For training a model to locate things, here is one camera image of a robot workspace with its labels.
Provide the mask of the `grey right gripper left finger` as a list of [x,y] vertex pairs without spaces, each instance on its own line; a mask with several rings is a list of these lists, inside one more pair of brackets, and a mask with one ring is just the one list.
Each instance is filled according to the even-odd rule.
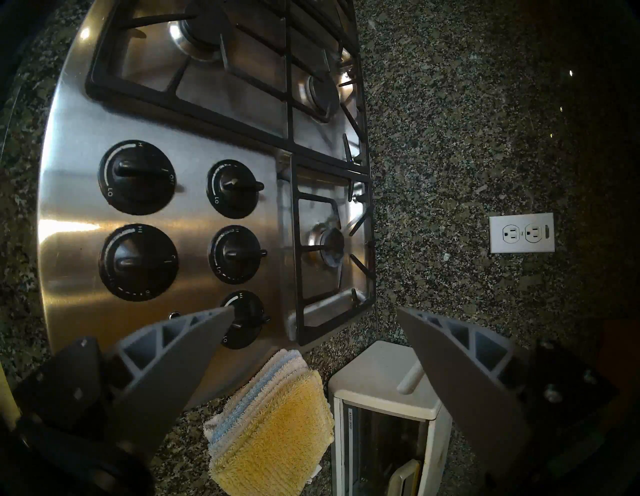
[[160,321],[107,350],[107,439],[155,453],[196,391],[234,321],[230,306]]

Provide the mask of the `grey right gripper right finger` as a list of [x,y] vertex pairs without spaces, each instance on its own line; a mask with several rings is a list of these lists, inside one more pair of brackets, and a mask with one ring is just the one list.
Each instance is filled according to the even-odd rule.
[[531,352],[491,329],[397,308],[397,322],[434,392],[495,481],[505,481],[531,437],[518,398]]

